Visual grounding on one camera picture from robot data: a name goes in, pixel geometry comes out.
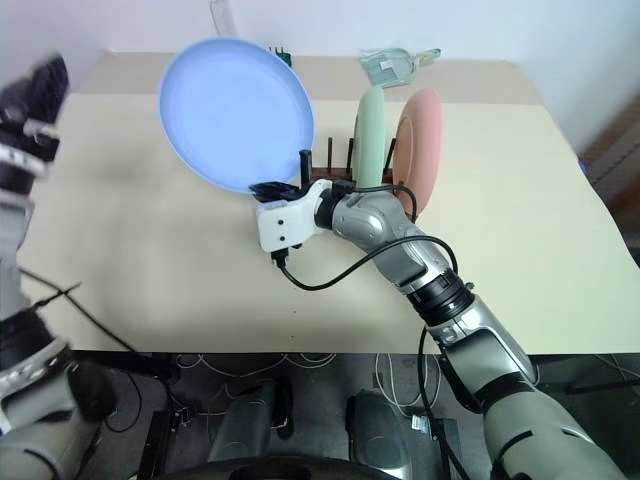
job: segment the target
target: white wall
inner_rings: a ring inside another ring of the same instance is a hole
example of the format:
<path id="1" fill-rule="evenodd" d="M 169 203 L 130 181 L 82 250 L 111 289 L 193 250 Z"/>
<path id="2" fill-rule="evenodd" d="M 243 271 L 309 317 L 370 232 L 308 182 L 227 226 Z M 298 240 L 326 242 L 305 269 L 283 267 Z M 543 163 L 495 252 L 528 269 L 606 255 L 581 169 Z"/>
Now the white wall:
<path id="1" fill-rule="evenodd" d="M 240 36 L 284 46 L 297 55 L 437 46 L 447 59 L 516 62 L 577 151 L 640 90 L 637 0 L 230 1 Z M 39 5 L 31 15 L 51 18 L 47 10 L 53 10 L 48 5 L 54 2 L 27 3 Z M 115 51 L 177 51 L 215 33 L 209 0 L 62 3 L 74 4 L 73 21 L 85 26 L 99 45 Z M 49 27 L 47 37 L 53 40 L 52 34 L 60 33 L 57 43 L 70 47 L 66 40 L 77 30 L 76 23 L 71 32 Z"/>
<path id="2" fill-rule="evenodd" d="M 53 51 L 62 53 L 72 88 L 82 83 L 102 54 L 102 33 L 89 2 L 1 0 L 0 85 L 27 73 Z"/>

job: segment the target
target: blue plate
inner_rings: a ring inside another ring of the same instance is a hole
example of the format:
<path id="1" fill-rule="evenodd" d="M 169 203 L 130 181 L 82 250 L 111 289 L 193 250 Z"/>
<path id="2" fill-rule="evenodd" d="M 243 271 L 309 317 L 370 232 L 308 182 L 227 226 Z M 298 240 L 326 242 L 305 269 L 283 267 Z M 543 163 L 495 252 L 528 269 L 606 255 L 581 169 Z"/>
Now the blue plate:
<path id="1" fill-rule="evenodd" d="M 244 40 L 213 38 L 179 53 L 158 100 L 164 133 L 198 175 L 234 192 L 287 182 L 313 146 L 311 102 L 280 58 Z"/>

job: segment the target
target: green plate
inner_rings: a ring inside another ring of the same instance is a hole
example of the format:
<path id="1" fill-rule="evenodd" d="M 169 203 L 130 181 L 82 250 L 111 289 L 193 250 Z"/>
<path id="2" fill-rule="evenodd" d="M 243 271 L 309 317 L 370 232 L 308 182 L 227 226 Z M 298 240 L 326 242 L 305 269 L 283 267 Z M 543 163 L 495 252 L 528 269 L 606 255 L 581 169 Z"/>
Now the green plate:
<path id="1" fill-rule="evenodd" d="M 384 93 L 371 87 L 360 99 L 353 134 L 352 178 L 360 188 L 382 183 L 384 168 Z"/>

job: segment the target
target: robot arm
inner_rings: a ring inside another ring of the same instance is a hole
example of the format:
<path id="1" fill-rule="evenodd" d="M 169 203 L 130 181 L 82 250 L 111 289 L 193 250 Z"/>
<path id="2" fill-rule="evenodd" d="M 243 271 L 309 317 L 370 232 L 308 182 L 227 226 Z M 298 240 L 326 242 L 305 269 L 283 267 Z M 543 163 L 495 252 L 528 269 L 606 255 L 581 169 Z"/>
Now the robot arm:
<path id="1" fill-rule="evenodd" d="M 257 217 L 260 244 L 269 252 L 321 230 L 332 230 L 365 252 L 424 235 L 391 193 L 356 193 L 352 186 L 327 180 L 315 182 L 292 202 L 260 205 Z M 456 398 L 484 415 L 495 478 L 624 478 L 571 415 L 535 388 L 527 355 L 435 244 L 403 243 L 374 261 L 425 321 Z"/>
<path id="2" fill-rule="evenodd" d="M 58 139 L 48 133 L 66 94 L 55 56 L 0 91 L 0 477 L 72 479 L 115 394 L 95 366 L 52 335 L 20 285 L 34 180 L 46 176 Z"/>

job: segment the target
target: dish rack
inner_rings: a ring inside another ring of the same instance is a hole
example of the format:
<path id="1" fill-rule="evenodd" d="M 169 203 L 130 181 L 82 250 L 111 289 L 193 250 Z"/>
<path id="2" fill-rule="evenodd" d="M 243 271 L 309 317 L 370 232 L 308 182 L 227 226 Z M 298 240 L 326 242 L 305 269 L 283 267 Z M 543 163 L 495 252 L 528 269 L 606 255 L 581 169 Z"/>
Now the dish rack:
<path id="1" fill-rule="evenodd" d="M 389 152 L 387 153 L 387 160 L 384 164 L 384 170 L 382 171 L 382 183 L 393 183 L 393 170 L 391 167 L 391 157 L 393 156 L 393 149 L 396 146 L 396 139 L 391 139 L 389 144 Z M 316 181 L 321 178 L 327 180 L 348 180 L 351 181 L 351 155 L 353 153 L 353 137 L 349 138 L 349 150 L 347 151 L 347 166 L 346 167 L 334 167 L 332 166 L 333 157 L 333 137 L 327 138 L 327 166 L 326 167 L 314 167 L 313 160 L 311 164 L 311 180 Z"/>

